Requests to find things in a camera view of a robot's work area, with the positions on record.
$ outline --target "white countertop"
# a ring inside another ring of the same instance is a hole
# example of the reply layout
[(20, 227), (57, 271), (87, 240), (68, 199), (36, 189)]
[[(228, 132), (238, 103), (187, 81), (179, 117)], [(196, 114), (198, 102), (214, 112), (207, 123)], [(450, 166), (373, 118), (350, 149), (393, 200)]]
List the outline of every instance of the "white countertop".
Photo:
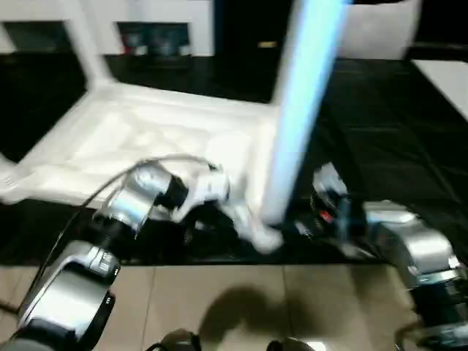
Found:
[(461, 61), (415, 60), (414, 62), (468, 120), (468, 64)]

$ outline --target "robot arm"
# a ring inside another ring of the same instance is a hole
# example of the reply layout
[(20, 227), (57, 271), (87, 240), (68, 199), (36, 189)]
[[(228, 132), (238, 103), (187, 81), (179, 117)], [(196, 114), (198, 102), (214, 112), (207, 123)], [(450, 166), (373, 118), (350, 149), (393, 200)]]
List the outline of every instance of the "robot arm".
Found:
[(467, 280), (449, 240), (404, 206), (353, 200), (330, 166), (316, 173), (313, 203), (333, 218), (333, 241), (341, 252), (396, 267), (420, 317), (421, 340), (431, 350), (468, 349)]
[[(254, 226), (248, 225), (255, 220), (253, 216), (234, 216), (240, 208), (250, 212), (245, 204), (230, 205), (229, 188), (228, 177), (218, 170), (202, 173), (186, 186), (160, 163), (136, 167), (94, 213), (83, 240), (68, 244), (31, 287), (19, 310), (18, 331), (4, 348), (91, 350), (113, 308), (110, 286), (120, 271), (118, 258), (136, 239), (155, 206), (165, 208), (174, 222), (181, 222), (195, 206), (216, 201), (230, 215), (234, 228), (243, 230), (240, 236), (252, 242), (265, 233), (280, 236), (256, 222), (255, 229), (264, 231), (254, 232)], [(280, 244), (280, 239), (275, 241), (276, 247)]]

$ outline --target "white wall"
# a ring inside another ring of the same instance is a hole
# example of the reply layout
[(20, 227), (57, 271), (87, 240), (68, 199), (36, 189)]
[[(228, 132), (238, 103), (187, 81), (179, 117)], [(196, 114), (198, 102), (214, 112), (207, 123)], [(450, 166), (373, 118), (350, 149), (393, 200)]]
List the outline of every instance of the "white wall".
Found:
[(458, 61), (415, 61), (421, 72), (468, 121), (468, 64)]
[(0, 20), (63, 20), (57, 0), (1, 0)]
[(124, 52), (116, 22), (188, 23), (192, 55), (214, 54), (211, 0), (83, 0), (101, 53)]

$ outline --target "black cable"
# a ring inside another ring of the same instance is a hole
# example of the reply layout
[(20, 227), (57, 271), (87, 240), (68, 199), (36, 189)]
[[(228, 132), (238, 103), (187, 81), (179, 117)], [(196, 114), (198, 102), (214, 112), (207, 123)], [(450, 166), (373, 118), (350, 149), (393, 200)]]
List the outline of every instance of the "black cable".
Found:
[[(191, 161), (191, 162), (198, 162), (202, 164), (206, 164), (209, 166), (211, 170), (216, 170), (218, 167), (211, 162), (209, 162), (207, 159), (204, 157), (198, 157), (198, 156), (193, 156), (190, 154), (172, 154), (172, 155), (167, 155), (167, 156), (162, 156), (162, 157), (154, 157), (150, 159), (144, 159), (142, 161), (137, 162), (133, 166), (127, 168), (126, 170), (122, 170), (121, 172), (117, 173), (115, 176), (113, 176), (111, 179), (106, 181), (103, 185), (101, 185), (98, 190), (96, 190), (91, 196), (88, 197), (80, 206), (78, 206), (77, 210), (74, 212), (74, 214), (69, 218), (67, 223), (65, 224), (64, 228), (61, 230), (61, 232), (58, 234), (57, 239), (52, 246), (52, 249), (48, 252), (48, 255), (46, 258), (42, 261), (42, 264), (39, 266), (39, 269), (36, 272), (36, 275), (33, 278), (33, 281), (31, 285), (29, 285), (28, 293), (31, 292), (31, 290), (34, 288), (34, 286), (37, 284), (37, 282), (42, 278), (42, 275), (44, 274), (45, 269), (50, 263), (50, 260), (53, 257), (53, 253), (55, 252), (57, 246), (59, 245), (61, 239), (65, 235), (65, 233), (71, 228), (72, 224), (74, 224), (75, 220), (83, 213), (83, 211), (86, 209), (86, 207), (91, 203), (94, 198), (99, 195), (103, 190), (108, 188), (111, 184), (113, 184), (115, 181), (120, 179), (121, 177), (128, 175), (129, 173), (135, 171), (136, 169), (140, 167), (144, 167), (146, 165), (150, 164), (156, 164), (164, 161)], [(0, 309), (11, 313), (11, 314), (18, 314), (19, 312), (19, 307), (16, 306), (11, 306), (8, 303), (3, 303), (0, 301)]]

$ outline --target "beige floor tile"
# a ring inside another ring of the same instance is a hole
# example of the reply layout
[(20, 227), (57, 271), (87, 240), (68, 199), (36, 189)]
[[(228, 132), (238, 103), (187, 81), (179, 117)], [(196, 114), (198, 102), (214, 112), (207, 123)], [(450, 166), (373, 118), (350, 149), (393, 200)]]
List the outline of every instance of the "beige floor tile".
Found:
[(333, 351), (393, 351), (395, 331), (415, 321), (394, 268), (386, 265), (286, 267), (292, 329)]
[(153, 279), (154, 268), (122, 268), (111, 289), (116, 305), (95, 350), (140, 351)]
[(284, 271), (296, 337), (321, 341), (327, 351), (373, 350), (347, 266), (287, 266)]
[(350, 272), (372, 346), (376, 351), (394, 351), (395, 331), (417, 319), (396, 269), (355, 265)]
[(0, 268), (0, 299), (9, 301), (13, 297), (23, 271), (21, 267)]
[[(10, 303), (19, 306), (28, 292), (29, 285), (37, 271), (36, 268), (14, 268), (15, 275), (18, 275), (18, 282), (15, 286)], [(7, 340), (16, 331), (17, 319), (11, 314), (4, 313), (0, 320), (0, 341)]]
[(265, 350), (289, 335), (281, 267), (204, 266), (156, 269), (145, 347), (185, 328), (203, 351)]

